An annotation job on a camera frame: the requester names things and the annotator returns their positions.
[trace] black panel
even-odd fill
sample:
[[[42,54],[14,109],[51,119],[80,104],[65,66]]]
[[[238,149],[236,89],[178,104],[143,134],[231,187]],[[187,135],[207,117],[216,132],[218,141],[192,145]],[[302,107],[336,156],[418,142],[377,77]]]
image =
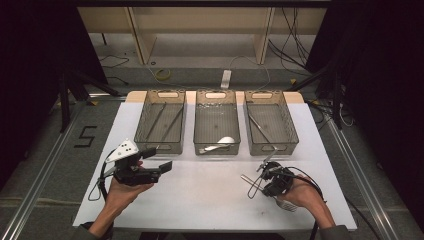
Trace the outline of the black panel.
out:
[[[1,147],[0,188],[24,159],[39,126],[57,99],[57,76],[24,18],[0,8]]]
[[[422,9],[387,2],[378,8],[346,97],[393,186],[424,230]]]
[[[364,1],[333,0],[325,12],[321,27],[306,63],[306,69],[315,73],[333,57],[345,30],[361,11]]]

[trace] metal rod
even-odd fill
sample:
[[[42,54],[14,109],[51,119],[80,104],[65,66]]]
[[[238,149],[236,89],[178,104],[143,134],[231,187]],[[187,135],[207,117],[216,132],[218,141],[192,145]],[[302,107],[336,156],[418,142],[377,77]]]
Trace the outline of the metal rod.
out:
[[[56,140],[53,149],[50,151],[49,156],[47,157],[43,167],[41,168],[39,174],[34,179],[34,182],[27,192],[27,195],[22,200],[21,205],[16,210],[12,220],[9,222],[6,231],[2,236],[2,240],[11,240],[17,239],[23,230],[26,221],[29,218],[29,215],[34,208],[35,203],[37,202],[38,197],[40,196],[51,172],[54,169],[54,166],[59,159],[63,148],[68,141],[69,135],[72,132],[76,119],[79,114],[84,109],[85,102],[80,102],[75,107],[75,110],[71,116],[71,121],[68,124],[68,127],[65,129],[64,133],[59,135],[59,138]]]
[[[250,120],[252,120],[252,122],[255,124],[255,126],[259,129],[259,131],[262,133],[262,135],[265,137],[265,139],[269,142],[269,143],[271,143],[271,144],[273,144],[275,141],[274,141],[274,139],[273,139],[273,137],[267,132],[267,131],[265,131],[262,127],[261,127],[261,125],[259,125],[259,123],[255,120],[255,118],[253,118],[253,116],[252,116],[252,114],[250,113],[250,111],[249,111],[249,113],[248,113],[248,115],[249,115],[249,118],[250,118]]]
[[[165,109],[165,106],[166,106],[166,102],[163,104],[162,108],[159,110],[158,114],[156,115],[155,120],[152,124],[152,127],[149,129],[149,132],[146,135],[146,138],[145,138],[146,141],[147,141],[147,139],[149,139],[149,136],[152,133],[153,128],[155,128],[156,124],[158,123],[158,119],[162,115],[162,112],[163,112],[163,109]]]
[[[174,125],[174,123],[177,121],[178,116],[180,115],[180,113],[183,111],[184,109],[184,105],[180,108],[180,110],[178,110],[177,114],[175,115],[174,119],[172,119],[171,124],[169,124],[168,128],[166,129],[165,133],[163,134],[162,138],[160,139],[160,142],[163,142],[166,138],[166,136],[168,135],[169,131],[171,130],[172,126]]]
[[[384,207],[378,199],[377,194],[372,188],[368,178],[365,176],[365,173],[363,172],[358,160],[356,159],[356,156],[353,153],[349,142],[344,136],[343,131],[339,130],[332,120],[329,121],[329,125],[331,132],[333,133],[333,136],[343,153],[353,178],[355,179],[355,182],[358,185],[358,188],[361,191],[362,196],[364,197],[364,200],[369,207],[370,212],[383,238],[399,239],[399,236],[397,235],[389,216],[384,210]]]
[[[246,181],[247,183],[249,183],[251,186],[259,189],[260,191],[263,191],[263,187],[259,186],[257,183],[255,183],[252,179],[250,179],[248,176],[242,174],[241,179],[243,179],[244,181]]]

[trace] white device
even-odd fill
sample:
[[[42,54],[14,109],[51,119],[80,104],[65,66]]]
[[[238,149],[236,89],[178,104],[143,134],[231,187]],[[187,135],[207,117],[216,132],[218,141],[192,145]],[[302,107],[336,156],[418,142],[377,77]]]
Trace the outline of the white device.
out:
[[[138,152],[137,145],[130,141],[128,138],[125,139],[119,146],[113,151],[113,153],[106,158],[106,163],[114,162],[125,157],[129,157]]]
[[[224,70],[224,74],[222,75],[222,82],[221,82],[222,89],[228,89],[228,87],[230,86],[230,79],[231,79],[231,70]]]

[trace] sleeve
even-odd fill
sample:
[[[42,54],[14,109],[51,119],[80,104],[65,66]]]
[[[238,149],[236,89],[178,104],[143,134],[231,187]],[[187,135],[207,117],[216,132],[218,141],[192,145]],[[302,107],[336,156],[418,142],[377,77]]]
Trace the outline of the sleeve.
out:
[[[83,226],[79,226],[71,237],[71,240],[98,240]]]
[[[331,228],[320,229],[321,239],[323,240],[351,240],[345,225],[339,225]]]

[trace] white spoon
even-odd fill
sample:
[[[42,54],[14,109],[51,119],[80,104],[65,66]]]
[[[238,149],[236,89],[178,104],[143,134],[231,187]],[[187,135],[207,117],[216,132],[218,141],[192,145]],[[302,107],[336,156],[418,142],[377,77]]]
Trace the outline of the white spoon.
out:
[[[212,151],[212,150],[215,150],[215,149],[217,149],[217,148],[221,148],[221,147],[228,147],[228,146],[230,146],[232,143],[234,143],[235,141],[234,141],[234,138],[232,138],[232,137],[223,137],[223,138],[221,138],[219,141],[218,141],[218,145],[214,145],[214,146],[209,146],[209,147],[205,147],[205,148],[202,148],[202,149],[199,149],[199,153],[200,154],[204,154],[204,153],[206,153],[206,152],[209,152],[209,151]]]

